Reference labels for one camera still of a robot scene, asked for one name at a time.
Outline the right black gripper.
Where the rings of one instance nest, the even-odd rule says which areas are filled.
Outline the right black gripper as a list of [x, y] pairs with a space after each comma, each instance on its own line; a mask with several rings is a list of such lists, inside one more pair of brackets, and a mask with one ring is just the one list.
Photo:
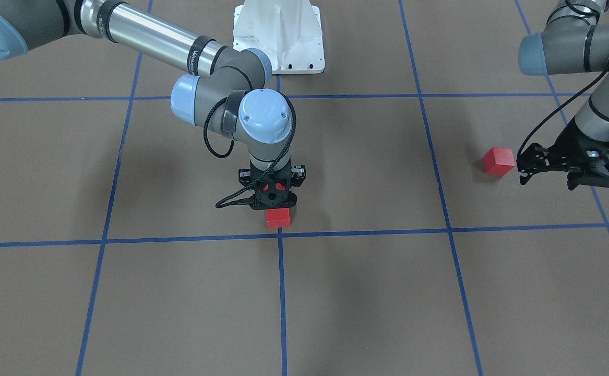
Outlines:
[[288, 161], [281, 169], [263, 173], [254, 165], [239, 170], [240, 184], [253, 192], [250, 197], [239, 199], [239, 205], [248, 205], [256, 211], [295, 207], [297, 196], [291, 189], [304, 183], [307, 178], [306, 166], [293, 167]]

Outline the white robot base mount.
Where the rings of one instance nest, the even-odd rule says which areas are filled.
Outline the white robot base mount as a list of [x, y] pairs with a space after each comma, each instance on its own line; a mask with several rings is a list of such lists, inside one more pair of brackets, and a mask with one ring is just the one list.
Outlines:
[[233, 47], [269, 57], [273, 74], [325, 71], [323, 22], [309, 1], [245, 1], [233, 12]]

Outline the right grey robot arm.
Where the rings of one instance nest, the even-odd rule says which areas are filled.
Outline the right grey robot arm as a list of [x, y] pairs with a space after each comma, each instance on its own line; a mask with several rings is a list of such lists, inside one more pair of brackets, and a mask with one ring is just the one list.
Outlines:
[[250, 156], [250, 167], [239, 171], [242, 188], [217, 208], [296, 205], [292, 188], [306, 178], [304, 165], [290, 159], [296, 113], [285, 95], [267, 88], [272, 69], [264, 52], [234, 50], [124, 1], [0, 1], [0, 60], [72, 35], [124, 45], [184, 71], [171, 91], [173, 114], [202, 128], [213, 156], [230, 152], [213, 150], [209, 132], [245, 144]]

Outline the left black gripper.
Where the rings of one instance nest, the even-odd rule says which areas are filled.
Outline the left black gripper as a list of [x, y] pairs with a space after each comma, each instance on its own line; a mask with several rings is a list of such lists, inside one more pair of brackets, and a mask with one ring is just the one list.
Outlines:
[[581, 185], [609, 189], [609, 140], [585, 135], [572, 120], [550, 147], [550, 167], [567, 172], [567, 188]]

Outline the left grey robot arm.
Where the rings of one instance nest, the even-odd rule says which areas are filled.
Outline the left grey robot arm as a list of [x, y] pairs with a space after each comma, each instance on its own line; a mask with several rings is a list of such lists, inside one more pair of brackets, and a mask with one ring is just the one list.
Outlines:
[[609, 189], [608, 1], [559, 1], [540, 33], [523, 38], [518, 62], [525, 75], [595, 72], [593, 93], [550, 147], [525, 140], [518, 150], [521, 185], [535, 174], [567, 173], [567, 186]]

